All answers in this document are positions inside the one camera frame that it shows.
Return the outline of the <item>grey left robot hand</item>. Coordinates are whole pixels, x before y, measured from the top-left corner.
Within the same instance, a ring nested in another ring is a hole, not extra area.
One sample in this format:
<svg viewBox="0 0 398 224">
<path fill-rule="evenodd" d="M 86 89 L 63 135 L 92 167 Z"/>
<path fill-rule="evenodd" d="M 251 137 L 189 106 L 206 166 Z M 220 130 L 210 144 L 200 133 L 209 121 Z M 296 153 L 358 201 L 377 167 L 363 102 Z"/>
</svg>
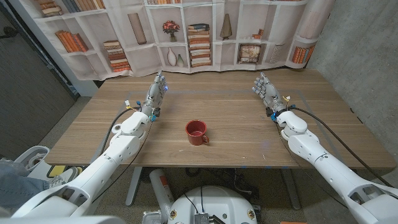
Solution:
<svg viewBox="0 0 398 224">
<path fill-rule="evenodd" d="M 168 89 L 166 79 L 162 71 L 159 71 L 147 92 L 141 111 L 147 116 L 151 116 L 153 112 L 159 111 L 165 92 Z"/>
</svg>

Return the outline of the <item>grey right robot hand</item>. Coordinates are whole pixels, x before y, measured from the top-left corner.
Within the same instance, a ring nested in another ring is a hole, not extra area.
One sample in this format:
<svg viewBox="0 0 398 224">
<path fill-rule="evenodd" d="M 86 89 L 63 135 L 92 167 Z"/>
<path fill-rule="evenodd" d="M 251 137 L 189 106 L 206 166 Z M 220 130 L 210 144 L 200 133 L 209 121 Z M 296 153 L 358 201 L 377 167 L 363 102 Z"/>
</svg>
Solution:
<svg viewBox="0 0 398 224">
<path fill-rule="evenodd" d="M 273 114 L 278 116 L 287 110 L 287 106 L 285 105 L 282 96 L 264 72 L 261 72 L 260 77 L 257 77 L 254 81 L 252 91 L 263 101 L 266 106 L 266 115 L 268 117 Z"/>
</svg>

